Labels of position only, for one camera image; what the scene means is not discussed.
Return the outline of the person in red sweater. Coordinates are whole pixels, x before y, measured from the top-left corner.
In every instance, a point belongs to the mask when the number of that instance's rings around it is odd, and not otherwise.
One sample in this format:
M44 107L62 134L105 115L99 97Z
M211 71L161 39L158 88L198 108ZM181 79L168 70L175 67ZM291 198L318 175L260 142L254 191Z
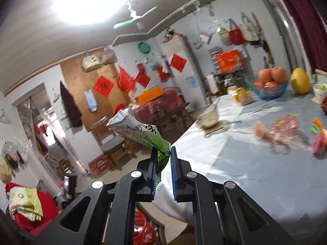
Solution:
M1 244L31 244L59 214L52 196L36 188L7 183L8 207L1 211Z

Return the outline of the left orange apple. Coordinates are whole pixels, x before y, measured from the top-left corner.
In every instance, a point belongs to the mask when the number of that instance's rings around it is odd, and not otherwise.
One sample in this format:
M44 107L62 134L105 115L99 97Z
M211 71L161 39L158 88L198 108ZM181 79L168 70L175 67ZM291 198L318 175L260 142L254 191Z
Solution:
M260 69L258 72L258 79L264 84L269 81L272 81L271 68Z

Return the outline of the red gift box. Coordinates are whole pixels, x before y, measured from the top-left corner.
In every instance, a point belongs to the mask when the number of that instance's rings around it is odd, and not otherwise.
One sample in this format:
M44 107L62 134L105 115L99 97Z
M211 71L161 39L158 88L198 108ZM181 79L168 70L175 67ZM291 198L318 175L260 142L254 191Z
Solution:
M220 72L236 71L243 68L241 56L237 50L219 53L215 56Z

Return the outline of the dark red curtain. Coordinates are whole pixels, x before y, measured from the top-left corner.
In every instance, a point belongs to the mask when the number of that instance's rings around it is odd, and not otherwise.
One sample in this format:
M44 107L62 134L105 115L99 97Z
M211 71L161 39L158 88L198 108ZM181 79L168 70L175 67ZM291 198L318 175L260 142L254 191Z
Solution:
M313 71L326 72L326 31L311 0L283 0L298 27Z

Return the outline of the glass measuring cup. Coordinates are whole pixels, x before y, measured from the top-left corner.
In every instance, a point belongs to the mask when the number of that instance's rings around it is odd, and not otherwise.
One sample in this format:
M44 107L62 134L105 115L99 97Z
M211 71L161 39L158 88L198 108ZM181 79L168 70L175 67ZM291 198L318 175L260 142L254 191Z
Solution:
M197 125L203 129L213 128L218 124L219 114L216 104L205 105L197 109Z

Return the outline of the red hanging tote bag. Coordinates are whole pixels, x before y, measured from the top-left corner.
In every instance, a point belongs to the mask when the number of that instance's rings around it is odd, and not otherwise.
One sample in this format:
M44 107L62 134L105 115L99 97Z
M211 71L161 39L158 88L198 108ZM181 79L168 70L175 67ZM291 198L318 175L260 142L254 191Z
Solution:
M242 35L239 26L231 18L229 19L229 24L230 24L229 36L232 44L241 45L245 43L245 39Z

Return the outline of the green white snack bag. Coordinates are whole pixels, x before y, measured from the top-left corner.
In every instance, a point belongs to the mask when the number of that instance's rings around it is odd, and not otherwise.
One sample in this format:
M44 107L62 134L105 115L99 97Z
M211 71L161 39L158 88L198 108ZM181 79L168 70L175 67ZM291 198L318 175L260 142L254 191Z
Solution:
M139 122L128 107L121 109L114 117L109 119L106 127L124 137L128 137L150 149L158 151L157 172L160 175L170 158L171 143L162 138L158 128L151 124Z

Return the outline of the orange apple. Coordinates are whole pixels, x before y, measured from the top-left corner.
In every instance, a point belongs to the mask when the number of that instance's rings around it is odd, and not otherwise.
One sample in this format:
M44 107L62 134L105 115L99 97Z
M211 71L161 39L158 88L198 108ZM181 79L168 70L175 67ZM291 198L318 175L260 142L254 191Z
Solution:
M280 66L271 68L271 76L273 81L275 81L279 85L283 85L287 80L286 71Z
M271 68L260 69L258 72L258 79L264 84L269 81L272 81Z

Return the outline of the green ceiling fan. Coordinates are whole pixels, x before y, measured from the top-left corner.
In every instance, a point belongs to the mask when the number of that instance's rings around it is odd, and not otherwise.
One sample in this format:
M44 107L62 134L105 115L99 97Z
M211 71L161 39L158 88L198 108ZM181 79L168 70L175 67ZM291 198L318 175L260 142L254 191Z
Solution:
M148 11L146 11L144 14L138 15L137 12L134 10L130 1L127 1L126 4L128 6L128 11L130 12L130 19L126 20L124 22L115 24L113 26L114 29L119 29L119 28L123 28L128 25L131 25L131 24L135 24L137 26L137 28L139 30L141 30L143 28L143 24L140 22L140 20L145 18L148 14L152 13L154 10L157 9L157 6L155 6L155 7L152 7L151 9L149 9Z

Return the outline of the yellow pomelo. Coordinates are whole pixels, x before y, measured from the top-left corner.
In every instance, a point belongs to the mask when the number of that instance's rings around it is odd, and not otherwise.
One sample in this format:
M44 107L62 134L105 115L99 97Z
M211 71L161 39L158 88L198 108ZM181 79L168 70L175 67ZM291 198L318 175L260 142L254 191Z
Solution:
M304 95L310 91L310 81L303 68L296 68L290 76L290 83L296 94Z

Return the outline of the orange snack packet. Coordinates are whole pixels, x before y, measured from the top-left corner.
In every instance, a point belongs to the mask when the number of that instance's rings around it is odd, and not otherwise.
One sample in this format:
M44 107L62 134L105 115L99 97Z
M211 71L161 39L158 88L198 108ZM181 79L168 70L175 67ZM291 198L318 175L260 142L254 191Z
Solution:
M314 117L312 125L311 125L311 131L314 134L318 134L321 133L325 139L327 139L326 136L326 129L323 128L322 123L320 122L320 120L317 117Z

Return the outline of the white bowl with greens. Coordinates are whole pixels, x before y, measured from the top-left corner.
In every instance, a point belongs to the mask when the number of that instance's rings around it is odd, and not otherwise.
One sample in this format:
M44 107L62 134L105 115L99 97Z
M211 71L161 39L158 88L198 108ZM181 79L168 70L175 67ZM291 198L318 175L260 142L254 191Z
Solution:
M313 91L315 97L323 100L327 96L327 84L314 84Z

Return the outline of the white fridge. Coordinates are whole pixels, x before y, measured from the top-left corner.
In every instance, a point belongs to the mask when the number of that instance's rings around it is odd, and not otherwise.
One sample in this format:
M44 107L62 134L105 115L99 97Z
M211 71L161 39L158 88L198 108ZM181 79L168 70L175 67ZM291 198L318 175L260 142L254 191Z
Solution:
M172 72L174 84L180 88L189 110L206 104L203 74L192 48L185 36L175 35L161 45Z

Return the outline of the right orange apple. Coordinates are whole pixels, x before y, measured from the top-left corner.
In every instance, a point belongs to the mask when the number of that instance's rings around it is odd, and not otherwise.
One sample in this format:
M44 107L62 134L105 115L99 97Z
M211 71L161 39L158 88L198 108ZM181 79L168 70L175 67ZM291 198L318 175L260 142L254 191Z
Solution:
M275 81L279 85L283 85L287 80L286 71L280 66L271 68L271 76L273 81Z

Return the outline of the red cloth covered table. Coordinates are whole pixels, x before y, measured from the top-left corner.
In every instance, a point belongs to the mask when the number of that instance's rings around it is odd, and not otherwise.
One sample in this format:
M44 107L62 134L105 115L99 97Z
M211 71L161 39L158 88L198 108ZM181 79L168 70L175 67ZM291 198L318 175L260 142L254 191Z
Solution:
M183 102L176 90L163 90L162 95L141 105L134 105L135 118L144 124L155 125L159 131L170 123L181 121L182 130L187 128L187 121L194 119L187 110L188 102Z

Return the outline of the blue glass fruit bowl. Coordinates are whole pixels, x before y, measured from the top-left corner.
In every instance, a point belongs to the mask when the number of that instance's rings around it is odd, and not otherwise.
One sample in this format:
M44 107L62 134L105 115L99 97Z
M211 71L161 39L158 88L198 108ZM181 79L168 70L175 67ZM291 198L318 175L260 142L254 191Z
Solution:
M244 80L247 86L262 100L270 101L281 97L287 89L289 79L286 79L282 85L260 86L255 82L257 79L254 76L245 76Z

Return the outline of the beige hanging tote bag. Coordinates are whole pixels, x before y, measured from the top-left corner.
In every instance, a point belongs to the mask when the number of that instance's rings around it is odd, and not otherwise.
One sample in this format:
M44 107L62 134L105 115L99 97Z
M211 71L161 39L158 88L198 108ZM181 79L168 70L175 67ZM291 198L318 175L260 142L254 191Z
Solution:
M245 13L241 13L241 23L240 23L240 30L242 32L242 36L244 37L245 41L253 42L259 41L258 33L254 27L252 21L246 16Z

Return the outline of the red snack wrapper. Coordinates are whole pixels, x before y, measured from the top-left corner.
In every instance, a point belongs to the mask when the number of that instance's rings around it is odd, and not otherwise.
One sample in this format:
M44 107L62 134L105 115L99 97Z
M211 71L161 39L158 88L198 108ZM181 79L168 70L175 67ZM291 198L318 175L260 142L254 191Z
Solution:
M326 150L326 131L319 132L314 139L311 151L313 154L322 154Z

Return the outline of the wooden chair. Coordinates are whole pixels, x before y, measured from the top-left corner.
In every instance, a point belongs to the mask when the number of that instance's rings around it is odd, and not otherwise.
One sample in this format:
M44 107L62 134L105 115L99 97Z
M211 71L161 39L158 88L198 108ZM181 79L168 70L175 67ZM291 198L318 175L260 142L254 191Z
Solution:
M133 158L137 158L137 156L129 141L126 140L124 136L118 135L106 127L108 122L109 117L104 116L91 125L90 131L103 153L111 159L119 170L122 170L122 165L119 162L121 158L128 154ZM106 133L112 134L113 138L109 139L107 142L103 142L102 138Z

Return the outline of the orange cardboard box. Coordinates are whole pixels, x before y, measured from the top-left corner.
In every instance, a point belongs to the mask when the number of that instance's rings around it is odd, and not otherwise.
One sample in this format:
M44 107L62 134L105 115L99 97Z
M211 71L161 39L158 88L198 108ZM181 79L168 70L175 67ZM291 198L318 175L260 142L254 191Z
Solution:
M138 105L144 105L164 94L163 89L160 86L154 87L145 91L144 93L135 97L135 101Z

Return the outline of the clear bag with orange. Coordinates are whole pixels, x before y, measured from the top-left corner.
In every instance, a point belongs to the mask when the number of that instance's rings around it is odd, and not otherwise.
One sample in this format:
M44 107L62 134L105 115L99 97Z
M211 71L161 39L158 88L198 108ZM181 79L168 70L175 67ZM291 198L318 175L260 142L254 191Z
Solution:
M308 138L299 131L298 115L287 114L268 126L257 122L254 134L260 141L269 144L269 151L274 155L287 155L292 149L311 149Z

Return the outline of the white bag yellow contents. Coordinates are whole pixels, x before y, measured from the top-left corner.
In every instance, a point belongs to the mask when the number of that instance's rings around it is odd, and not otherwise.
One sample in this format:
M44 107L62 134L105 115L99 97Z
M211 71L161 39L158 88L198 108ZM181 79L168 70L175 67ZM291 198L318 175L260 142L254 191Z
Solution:
M232 93L232 99L236 101L240 106L248 105L254 102L254 98L251 93L245 88L238 88Z

